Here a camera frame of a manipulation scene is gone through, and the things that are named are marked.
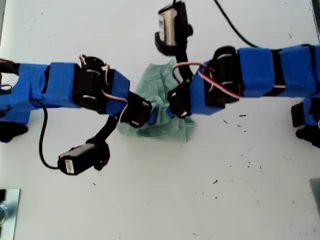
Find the black strap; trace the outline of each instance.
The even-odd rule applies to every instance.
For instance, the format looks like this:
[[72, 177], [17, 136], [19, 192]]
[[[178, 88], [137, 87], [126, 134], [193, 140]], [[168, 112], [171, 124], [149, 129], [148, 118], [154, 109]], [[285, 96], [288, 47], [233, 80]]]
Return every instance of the black strap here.
[[[273, 69], [274, 69], [274, 84], [275, 85], [285, 85], [284, 73], [282, 70], [281, 57], [279, 52], [281, 49], [272, 50], [272, 58], [273, 58]], [[285, 91], [284, 88], [273, 88], [270, 92], [266, 93], [265, 97], [275, 97], [279, 94], [282, 94]]]

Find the crumpled cloth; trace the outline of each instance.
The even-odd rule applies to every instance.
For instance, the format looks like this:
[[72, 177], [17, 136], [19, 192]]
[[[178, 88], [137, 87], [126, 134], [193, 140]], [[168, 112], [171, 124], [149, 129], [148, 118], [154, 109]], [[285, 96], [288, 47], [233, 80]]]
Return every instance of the crumpled cloth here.
[[165, 141], [187, 142], [195, 128], [195, 121], [191, 117], [180, 119], [167, 114], [169, 107], [168, 92], [178, 83], [172, 76], [176, 61], [172, 59], [168, 64], [150, 64], [145, 70], [136, 94], [152, 104], [152, 112], [156, 114], [156, 123], [145, 124], [141, 128], [134, 128], [126, 123], [117, 125], [118, 131], [124, 136], [137, 136], [161, 139]]

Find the red and white wire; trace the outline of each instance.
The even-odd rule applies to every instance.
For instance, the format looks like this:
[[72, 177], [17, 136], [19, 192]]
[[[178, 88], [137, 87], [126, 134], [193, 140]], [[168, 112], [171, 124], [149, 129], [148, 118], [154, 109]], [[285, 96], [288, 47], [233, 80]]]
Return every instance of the red and white wire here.
[[125, 111], [128, 108], [128, 100], [123, 98], [123, 97], [119, 97], [119, 96], [113, 96], [110, 94], [105, 93], [103, 90], [101, 90], [102, 94], [107, 98], [107, 99], [112, 99], [112, 100], [116, 100], [116, 101], [120, 101], [123, 103], [126, 103], [125, 107], [123, 108], [120, 117], [119, 117], [119, 122], [121, 122], [123, 115], [125, 114]]
[[[105, 75], [104, 75], [104, 82], [105, 82], [105, 84], [107, 86], [109, 86], [109, 83], [108, 83], [108, 71], [110, 70], [110, 65], [105, 63], [103, 66], [106, 67]], [[128, 108], [128, 100], [123, 98], [123, 97], [113, 96], [111, 94], [107, 94], [103, 90], [101, 90], [101, 92], [108, 99], [112, 99], [112, 100], [116, 100], [116, 101], [120, 101], [120, 102], [126, 103], [125, 107], [123, 108], [122, 112], [120, 113], [119, 122], [121, 122], [122, 121], [122, 117], [123, 117], [123, 115], [125, 114], [125, 112], [126, 112], [126, 110]]]
[[203, 67], [205, 69], [208, 69], [210, 72], [215, 72], [215, 70], [213, 68], [208, 67], [207, 65], [201, 63], [201, 62], [193, 62], [193, 61], [184, 61], [184, 62], [179, 62], [176, 65], [173, 66], [172, 68], [172, 76], [174, 77], [174, 79], [181, 84], [182, 82], [179, 80], [179, 78], [176, 76], [175, 74], [175, 70], [177, 68], [183, 67], [183, 66], [200, 66]]
[[213, 78], [209, 78], [207, 77], [203, 72], [199, 71], [198, 72], [199, 76], [201, 78], [203, 78], [203, 80], [207, 81], [208, 83], [210, 83], [212, 86], [216, 87], [217, 89], [219, 89], [220, 91], [224, 92], [225, 94], [228, 94], [229, 96], [235, 98], [235, 99], [241, 99], [243, 98], [244, 96], [240, 95], [240, 94], [237, 94], [237, 93], [234, 93], [226, 88], [224, 88], [221, 84], [215, 82], [213, 80]]

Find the table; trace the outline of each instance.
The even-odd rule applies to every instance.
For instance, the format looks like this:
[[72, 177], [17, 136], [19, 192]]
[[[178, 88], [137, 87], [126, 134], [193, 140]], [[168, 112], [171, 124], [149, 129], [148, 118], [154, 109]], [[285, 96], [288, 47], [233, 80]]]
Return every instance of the table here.
[[[319, 43], [307, 0], [220, 1], [259, 46]], [[0, 56], [38, 64], [97, 56], [128, 77], [133, 91], [150, 62], [170, 60], [154, 44], [157, 12], [169, 3], [8, 0]], [[224, 45], [245, 47], [213, 1], [186, 0], [186, 7], [191, 61], [204, 62]], [[317, 240], [320, 219], [308, 180], [320, 177], [320, 149], [295, 137], [290, 110], [300, 101], [244, 99], [211, 117], [194, 116], [188, 143], [115, 131], [107, 140], [108, 166], [78, 177], [41, 164], [43, 112], [33, 111], [29, 132], [0, 144], [0, 188], [21, 189], [15, 239]], [[44, 155], [52, 165], [107, 119], [86, 109], [48, 114]]]

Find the robotic arm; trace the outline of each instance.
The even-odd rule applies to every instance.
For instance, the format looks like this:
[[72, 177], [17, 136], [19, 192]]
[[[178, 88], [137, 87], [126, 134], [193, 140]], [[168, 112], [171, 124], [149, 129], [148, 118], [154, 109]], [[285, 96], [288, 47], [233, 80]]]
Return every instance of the robotic arm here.
[[[96, 57], [82, 55], [80, 60], [81, 67], [61, 62], [50, 65], [0, 62], [1, 73], [19, 76], [13, 88], [0, 90], [0, 141], [8, 143], [13, 137], [26, 133], [31, 111], [42, 108], [40, 158], [47, 168], [60, 169], [68, 175], [78, 175], [92, 166], [102, 170], [110, 158], [105, 140], [119, 121], [139, 128], [156, 120], [151, 113], [151, 103], [130, 92], [130, 81], [121, 73]], [[61, 107], [82, 107], [108, 114], [109, 118], [96, 136], [60, 155], [57, 167], [53, 167], [46, 163], [42, 145], [47, 108]]]
[[[303, 44], [284, 49], [260, 48], [245, 39], [232, 24], [217, 0], [214, 0], [230, 27], [249, 46], [236, 50], [217, 49], [205, 63], [188, 62], [187, 38], [193, 34], [184, 2], [161, 9], [160, 31], [155, 34], [157, 49], [174, 56], [182, 81], [168, 93], [168, 114], [186, 118], [192, 114], [212, 115], [241, 98], [301, 97], [292, 107], [296, 135], [320, 148], [320, 46]], [[199, 65], [193, 75], [190, 65]]]
[[[291, 109], [293, 126], [304, 125], [296, 135], [320, 148], [320, 46], [259, 48], [236, 30], [217, 0], [214, 1], [230, 26], [252, 47], [236, 50], [225, 46], [205, 63], [188, 62], [187, 38], [192, 36], [193, 29], [188, 23], [185, 3], [174, 1], [161, 9], [155, 45], [162, 54], [174, 56], [178, 62], [172, 74], [179, 85], [168, 93], [167, 113], [184, 119], [192, 114], [212, 115], [241, 98], [301, 97], [304, 101]], [[130, 81], [120, 72], [96, 57], [82, 55], [80, 60], [81, 66], [0, 61], [0, 73], [19, 76], [14, 87], [0, 90], [0, 141], [8, 143], [26, 133], [31, 111], [42, 108], [41, 161], [47, 168], [60, 169], [67, 175], [78, 175], [92, 166], [98, 171], [103, 169], [110, 158], [105, 140], [119, 121], [140, 128], [154, 124], [157, 119], [151, 103], [130, 92]], [[195, 75], [190, 65], [199, 66]], [[175, 75], [175, 69], [179, 69], [182, 80]], [[50, 166], [44, 159], [42, 146], [47, 108], [62, 107], [86, 108], [109, 117], [93, 138], [61, 154], [57, 166]]]

